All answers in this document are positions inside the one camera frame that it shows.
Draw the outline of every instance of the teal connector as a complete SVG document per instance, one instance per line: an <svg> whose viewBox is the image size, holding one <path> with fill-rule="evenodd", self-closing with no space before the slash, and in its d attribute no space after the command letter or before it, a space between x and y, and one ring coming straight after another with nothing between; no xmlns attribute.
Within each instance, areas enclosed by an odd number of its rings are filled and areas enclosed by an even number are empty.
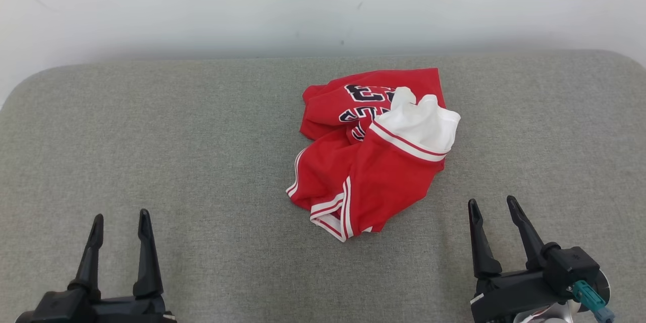
<svg viewBox="0 0 646 323"><path fill-rule="evenodd" d="M572 285L572 294L586 308L595 314L597 321L613 323L614 313L605 307L605 300L584 280L579 280Z"/></svg>

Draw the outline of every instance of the red fabric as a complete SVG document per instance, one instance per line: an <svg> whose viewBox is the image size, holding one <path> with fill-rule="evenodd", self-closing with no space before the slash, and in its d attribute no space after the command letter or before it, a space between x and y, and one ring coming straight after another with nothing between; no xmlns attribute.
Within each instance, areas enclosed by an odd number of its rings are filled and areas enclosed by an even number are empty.
<svg viewBox="0 0 646 323"><path fill-rule="evenodd" d="M417 101L434 94L445 107L434 68L360 73L303 93L300 131L314 143L297 157L297 180L287 192L339 240L365 229L380 231L390 217L422 199L444 168L443 159L420 159L370 129L375 116L390 110L392 93L401 86Z"/></svg>

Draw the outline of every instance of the gray fabric surface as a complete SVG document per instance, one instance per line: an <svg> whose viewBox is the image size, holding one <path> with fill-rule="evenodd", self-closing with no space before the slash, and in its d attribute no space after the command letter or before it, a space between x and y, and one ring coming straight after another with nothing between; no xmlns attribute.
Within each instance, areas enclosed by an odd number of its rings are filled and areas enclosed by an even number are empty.
<svg viewBox="0 0 646 323"><path fill-rule="evenodd" d="M438 67L457 138L423 201L341 243L284 190L301 93L351 73ZM545 241L581 245L619 321L646 286L646 70L604 51L254 59L56 68L0 112L0 312L10 320L74 276L105 217L99 286L129 295L139 208L152 214L180 322L471 321L466 202L494 255L524 266L505 196ZM579 321L593 321L587 313Z"/></svg>

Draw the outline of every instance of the basketball jersey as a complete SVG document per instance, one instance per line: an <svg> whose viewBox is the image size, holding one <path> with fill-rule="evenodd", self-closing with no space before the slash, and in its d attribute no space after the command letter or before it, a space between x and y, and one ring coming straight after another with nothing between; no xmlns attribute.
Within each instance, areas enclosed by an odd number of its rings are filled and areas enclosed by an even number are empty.
<svg viewBox="0 0 646 323"><path fill-rule="evenodd" d="M346 241L381 231L426 196L455 139L437 69L361 73L310 86L300 131L314 142L287 189L309 219Z"/></svg>

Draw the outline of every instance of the white wall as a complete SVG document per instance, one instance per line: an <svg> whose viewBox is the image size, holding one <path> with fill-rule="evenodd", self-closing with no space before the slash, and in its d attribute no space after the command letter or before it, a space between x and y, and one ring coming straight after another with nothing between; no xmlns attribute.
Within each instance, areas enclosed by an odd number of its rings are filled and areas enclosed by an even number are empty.
<svg viewBox="0 0 646 323"><path fill-rule="evenodd" d="M0 0L0 104L28 75L114 57L576 47L646 64L646 0Z"/></svg>

